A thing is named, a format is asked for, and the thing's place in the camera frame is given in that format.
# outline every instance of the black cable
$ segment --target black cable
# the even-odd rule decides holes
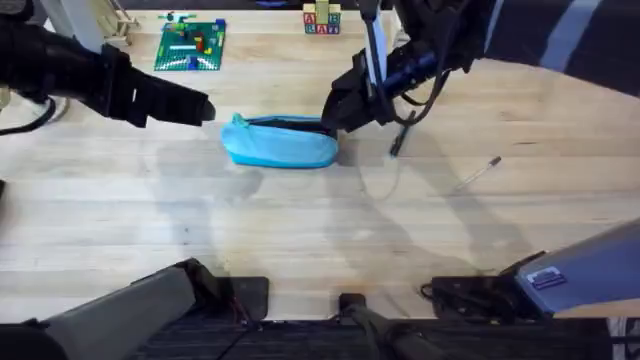
[[[242,305],[242,303],[240,303],[240,301],[238,301],[235,296],[233,297],[232,304],[238,306],[249,327],[245,331],[241,332],[238,336],[236,336],[236,338],[233,339],[233,341],[231,341],[231,343],[229,343],[229,345],[227,345],[224,350],[222,350],[220,355],[218,355],[215,360],[222,360],[227,355],[227,353],[231,351],[238,344],[238,342],[240,342],[240,340],[242,340],[243,337],[247,336],[247,334],[252,331],[262,330],[263,328],[259,321],[253,321],[249,312],[245,310],[245,307]]]
[[[436,98],[440,95],[440,92],[442,91],[442,88],[444,87],[444,84],[447,82],[447,79],[449,79],[449,74],[451,73],[451,70],[445,70],[444,69],[444,63],[447,59],[447,55],[449,53],[449,48],[451,47],[451,42],[453,39],[453,34],[454,34],[454,29],[457,28],[458,26],[458,20],[460,19],[460,13],[467,7],[467,5],[469,4],[470,0],[465,0],[459,7],[460,10],[458,10],[458,16],[456,17],[456,21],[452,22],[451,24],[449,24],[449,28],[447,29],[447,33],[444,37],[444,41],[442,45],[441,49],[436,49],[437,53],[438,53],[438,66],[436,68],[436,78],[433,82],[433,87],[431,89],[431,95],[429,95],[429,98],[427,99],[426,102],[424,102],[424,108],[422,109],[422,111],[418,114],[418,116],[416,116],[415,118],[412,116],[414,115],[414,113],[412,113],[411,115],[409,115],[409,117],[407,119],[401,119],[400,117],[398,117],[396,119],[396,122],[398,122],[401,125],[404,126],[413,126],[417,123],[419,123],[420,121],[422,121],[422,119],[424,119],[427,114],[429,113],[429,111],[431,111],[431,108],[433,107],[433,104],[435,103]],[[411,98],[410,96],[403,94],[404,96],[402,96],[402,98],[409,102],[410,104],[420,104],[420,102],[414,100],[413,98]]]
[[[227,353],[229,353],[229,351],[231,351],[231,349],[233,349],[238,344],[238,342],[242,340],[243,337],[245,337],[247,334],[249,334],[250,332],[252,332],[257,328],[258,328],[257,326],[251,326],[247,328],[245,331],[241,332],[238,336],[236,336],[235,339],[233,339],[233,341],[229,345],[227,345],[227,347],[220,353],[220,355],[216,357],[216,360],[222,360],[225,357],[225,355],[227,355]]]
[[[53,117],[53,114],[55,114],[56,112],[56,102],[53,101],[53,99],[50,97],[47,98],[47,101],[49,102],[49,107],[47,108],[47,111],[44,112],[44,114],[40,115],[37,119],[27,125],[9,129],[0,129],[0,136],[31,132],[42,127],[51,119],[51,117]]]

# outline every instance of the wooden alphabet block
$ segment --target wooden alphabet block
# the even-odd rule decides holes
[[[316,24],[329,23],[329,0],[316,0]]]
[[[305,24],[315,24],[316,23],[316,13],[303,13],[304,23]]]
[[[338,24],[329,24],[329,35],[338,35],[340,34],[340,25]]]
[[[340,24],[340,13],[329,13],[329,25]]]
[[[327,28],[329,25],[327,24],[317,24],[316,25],[316,32],[318,34],[327,34],[329,32],[329,29]]]
[[[304,26],[304,32],[307,34],[315,34],[316,33],[316,24],[306,24]]]

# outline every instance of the wood grain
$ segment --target wood grain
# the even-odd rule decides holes
[[[161,12],[131,13],[132,60],[153,73]],[[229,22],[222,71],[154,75],[207,92],[215,122],[141,130],[73,103],[0,141],[0,321],[52,315],[190,256],[269,277],[272,319],[327,318],[344,291],[386,316],[430,317],[415,289],[432,276],[494,273],[640,216],[638,99],[495,61],[452,76],[398,160],[386,155],[397,127],[369,125],[342,137],[327,169],[233,165],[218,138],[231,114],[319,114],[363,29],[351,12],[337,37],[304,35],[300,12],[198,12],[213,18]],[[27,112],[15,101],[0,125]]]

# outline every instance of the black mount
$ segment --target black mount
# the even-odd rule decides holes
[[[550,318],[523,292],[515,278],[522,265],[544,255],[521,260],[497,276],[439,276],[420,289],[439,319],[470,323],[513,324]]]
[[[191,258],[173,265],[187,273],[194,289],[195,308],[207,308],[232,315],[231,304],[241,304],[251,321],[267,317],[269,309],[269,279],[255,277],[217,277],[198,260]]]

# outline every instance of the black robotic arm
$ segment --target black robotic arm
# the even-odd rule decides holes
[[[101,115],[145,127],[147,116],[200,126],[213,120],[207,95],[136,69],[129,55],[111,45],[102,53],[23,21],[33,12],[31,0],[20,13],[0,17],[0,85],[34,101],[49,95],[81,101]]]

